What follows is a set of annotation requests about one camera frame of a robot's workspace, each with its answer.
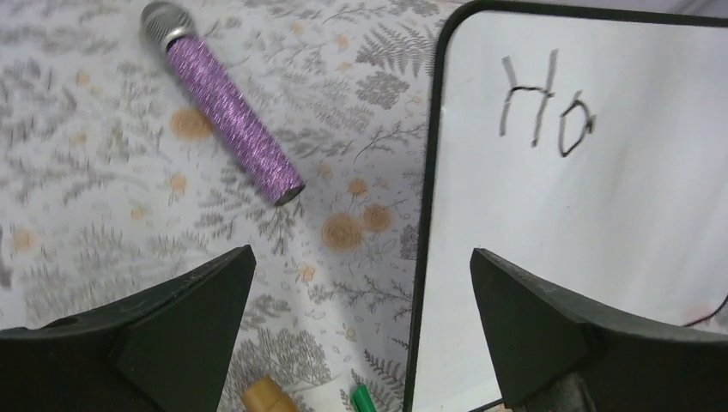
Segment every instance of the black whiteboard frame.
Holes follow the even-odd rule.
[[[430,221],[434,198],[435,166],[437,161],[437,145],[440,133],[440,109],[442,104],[443,81],[445,77],[447,47],[452,35],[460,23],[468,17],[480,12],[507,12],[527,15],[550,15],[554,17],[573,17],[578,19],[602,21],[627,21],[647,24],[667,24],[672,26],[693,27],[728,27],[728,19],[701,17],[692,15],[671,15],[644,11],[627,11],[618,9],[595,9],[577,6],[561,6],[543,3],[517,3],[502,0],[475,0],[456,9],[447,19],[438,38],[434,53],[434,75],[430,100],[430,118],[428,126],[428,142],[425,152],[425,173],[422,188],[422,208],[419,225],[419,244],[415,268],[415,286],[412,301],[412,319],[409,327],[409,352],[407,354],[407,373],[404,381],[403,412],[412,410],[415,395],[415,376],[417,368],[417,352],[420,344],[420,328],[422,326],[422,304],[425,297],[425,277],[428,263],[428,247],[430,238]],[[471,412],[482,412],[501,403],[483,405]]]

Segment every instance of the white board surface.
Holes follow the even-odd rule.
[[[413,411],[501,397],[470,283],[475,247],[671,324],[718,307],[728,294],[726,45],[723,28],[502,12],[460,23],[446,58]],[[534,147],[543,94],[514,92],[501,130],[504,103],[513,86],[545,88],[552,58]],[[562,157],[561,115],[575,96],[595,118]],[[584,113],[566,116],[564,149]]]

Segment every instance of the silver microphone grille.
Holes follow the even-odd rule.
[[[153,2],[142,10],[142,27],[147,38],[158,45],[163,55],[167,48],[180,37],[197,35],[195,22],[190,13],[177,4]]]

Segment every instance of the floral tablecloth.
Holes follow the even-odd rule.
[[[430,55],[459,2],[178,1],[307,181],[277,209],[143,43],[146,3],[0,1],[0,328],[250,244],[220,410],[242,410],[240,392],[271,373],[347,376],[399,411]]]

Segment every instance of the microphone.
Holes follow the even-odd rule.
[[[197,36],[190,13],[173,3],[153,2],[142,11],[142,27],[261,192],[275,206],[298,196],[306,186],[303,178]]]

